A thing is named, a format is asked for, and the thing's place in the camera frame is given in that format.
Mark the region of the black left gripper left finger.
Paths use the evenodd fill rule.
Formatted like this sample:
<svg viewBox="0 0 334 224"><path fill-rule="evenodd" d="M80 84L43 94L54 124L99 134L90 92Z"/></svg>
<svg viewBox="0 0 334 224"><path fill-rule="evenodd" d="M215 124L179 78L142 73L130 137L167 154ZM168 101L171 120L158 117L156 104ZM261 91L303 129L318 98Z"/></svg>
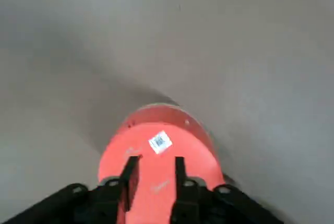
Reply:
<svg viewBox="0 0 334 224"><path fill-rule="evenodd" d="M6 223L125 223L139 182L139 160L129 157L119 176L105 178L92 190L70 184Z"/></svg>

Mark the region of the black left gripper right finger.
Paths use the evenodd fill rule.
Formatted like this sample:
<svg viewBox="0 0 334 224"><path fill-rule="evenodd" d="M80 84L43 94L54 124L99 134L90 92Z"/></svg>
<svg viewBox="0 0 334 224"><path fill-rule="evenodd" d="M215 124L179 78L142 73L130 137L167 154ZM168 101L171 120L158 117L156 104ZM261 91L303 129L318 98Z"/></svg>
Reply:
<svg viewBox="0 0 334 224"><path fill-rule="evenodd" d="M187 176L183 157L175 158L176 199L171 223L283 223L247 194L231 184L209 190Z"/></svg>

